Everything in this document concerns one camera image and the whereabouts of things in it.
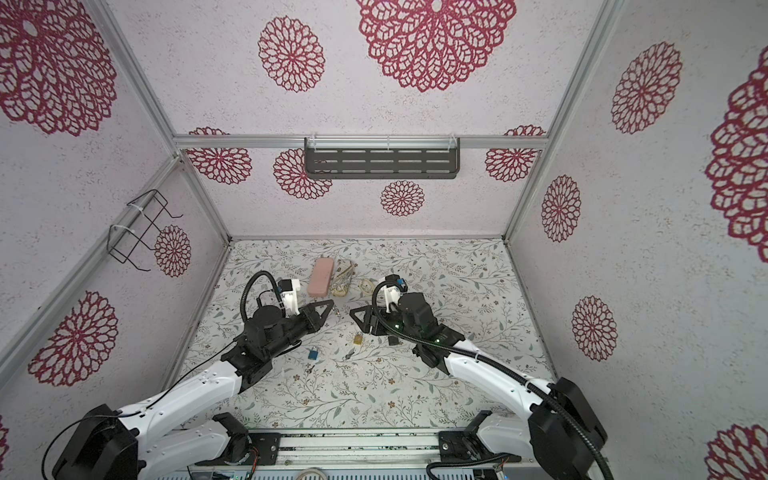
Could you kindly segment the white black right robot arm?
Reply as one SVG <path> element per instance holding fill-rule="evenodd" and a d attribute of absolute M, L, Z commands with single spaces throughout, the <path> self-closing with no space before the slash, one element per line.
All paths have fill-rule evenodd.
<path fill-rule="evenodd" d="M 420 293 L 398 294 L 386 306 L 371 303 L 350 315 L 363 333 L 413 343 L 426 366 L 477 387 L 512 413 L 483 410 L 463 431 L 441 433 L 441 458 L 427 465 L 429 478 L 438 468 L 500 466 L 525 458 L 552 479 L 586 479 L 592 468 L 612 478 L 602 453 L 607 433 L 575 383 L 535 378 L 492 358 L 439 322 Z"/>

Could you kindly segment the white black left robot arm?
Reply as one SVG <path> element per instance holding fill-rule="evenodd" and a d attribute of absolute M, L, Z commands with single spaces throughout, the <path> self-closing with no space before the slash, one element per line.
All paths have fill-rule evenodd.
<path fill-rule="evenodd" d="M 111 409 L 102 404 L 72 424 L 74 431 L 46 479 L 156 479 L 198 462 L 241 464 L 252 453 L 248 429 L 231 413 L 181 429 L 216 404 L 260 382 L 280 355 L 318 332 L 334 303 L 309 303 L 294 315 L 259 307 L 218 361 L 190 373 L 168 390 Z"/>

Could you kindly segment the patterned cream pouch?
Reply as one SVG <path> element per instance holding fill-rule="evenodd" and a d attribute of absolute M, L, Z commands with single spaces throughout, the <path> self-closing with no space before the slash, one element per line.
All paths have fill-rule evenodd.
<path fill-rule="evenodd" d="M 357 263 L 349 259 L 338 259 L 330 285 L 330 292 L 336 297 L 345 297 L 355 275 Z"/>

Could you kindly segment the dark grey wall shelf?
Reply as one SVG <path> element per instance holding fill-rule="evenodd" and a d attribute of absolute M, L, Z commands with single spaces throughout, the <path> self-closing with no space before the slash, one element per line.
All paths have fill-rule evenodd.
<path fill-rule="evenodd" d="M 313 180 L 450 180 L 460 170 L 460 140 L 306 138 L 304 168 Z"/>

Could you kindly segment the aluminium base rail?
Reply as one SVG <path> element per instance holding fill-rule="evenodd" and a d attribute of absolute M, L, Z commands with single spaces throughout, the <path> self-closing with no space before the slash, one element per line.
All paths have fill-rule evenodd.
<path fill-rule="evenodd" d="M 272 465 L 181 467 L 165 479 L 425 479 L 447 449 L 437 429 L 280 429 Z"/>

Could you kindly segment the pink rectangular case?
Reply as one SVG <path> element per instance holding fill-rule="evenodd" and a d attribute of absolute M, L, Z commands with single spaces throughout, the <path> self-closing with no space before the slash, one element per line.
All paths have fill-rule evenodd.
<path fill-rule="evenodd" d="M 311 298 L 324 298 L 328 295 L 334 272 L 334 260 L 332 258 L 319 258 L 313 266 L 307 293 Z"/>

